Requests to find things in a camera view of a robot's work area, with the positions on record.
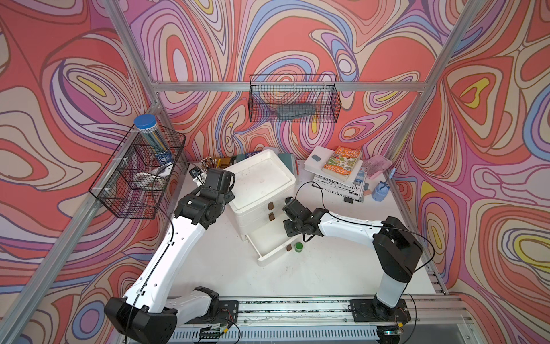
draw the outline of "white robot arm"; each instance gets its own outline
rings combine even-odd
[[[141,276],[123,298],[113,297],[105,306],[107,318],[120,333],[142,344],[165,344],[177,326],[205,315],[216,317],[218,294],[207,288],[195,288],[189,295],[174,300],[167,298],[176,273],[193,246],[215,223],[225,204],[234,199],[231,180],[234,183],[231,172],[212,168],[206,180],[196,181],[199,187],[179,200],[173,227]],[[287,199],[283,211],[289,216],[284,221],[289,237],[302,234],[304,241],[309,241],[305,240],[306,234],[340,237],[375,249],[384,277],[372,301],[372,311],[381,320],[393,315],[422,254],[414,237],[397,229],[404,228],[399,220],[359,220],[320,208],[311,212],[293,198]]]

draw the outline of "pink container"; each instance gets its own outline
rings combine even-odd
[[[377,154],[363,163],[363,167],[365,168],[365,177],[367,179],[374,179],[391,165],[391,160]]]

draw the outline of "white plastic drawer unit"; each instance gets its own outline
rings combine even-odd
[[[296,178],[271,150],[253,155],[226,170],[235,173],[235,199],[227,209],[229,220],[241,239],[248,239],[258,252],[258,264],[266,265],[298,239],[286,237],[282,222],[287,219],[282,210],[284,200],[293,196]]]

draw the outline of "open drawer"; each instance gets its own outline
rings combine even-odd
[[[286,216],[278,216],[270,223],[245,235],[258,254],[259,266],[266,266],[276,260],[287,252],[289,244],[301,239],[300,236],[287,237],[283,225],[283,221],[287,219]]]

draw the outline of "colorful wall mural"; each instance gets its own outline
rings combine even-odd
[[[397,183],[489,343],[550,343],[550,3],[487,1]]]
[[[462,1],[161,0],[123,9],[154,80],[248,81],[254,72],[341,81],[425,80]]]
[[[464,6],[459,0],[119,5],[153,78],[163,81],[247,81],[259,72],[423,81]],[[549,23],[548,3],[488,0],[398,164],[400,191],[436,243],[438,269],[491,343],[545,343],[550,333]],[[248,122],[246,93],[160,97],[188,135],[186,154],[194,160],[266,145],[299,157],[318,144],[384,153],[415,95],[343,92],[338,123],[275,126]],[[102,0],[0,0],[0,159],[10,162],[0,166],[0,316],[148,105]],[[112,341],[103,305],[138,277],[160,221],[119,220],[101,209],[22,342]]]
[[[98,1],[0,1],[0,318],[149,105]],[[20,342],[105,342],[103,305],[139,276],[161,219],[100,209]]]
[[[178,1],[124,3],[153,80],[248,81],[257,73],[334,73],[339,81],[424,81],[461,1]],[[384,153],[416,94],[343,92],[337,124],[258,124],[247,92],[168,92],[190,159],[276,146]]]
[[[362,150],[365,157],[384,154],[404,119],[416,92],[341,92],[352,98],[337,123],[251,123],[248,92],[166,92],[166,111],[188,137],[190,160],[204,156],[234,156],[265,146],[305,159],[321,145]]]

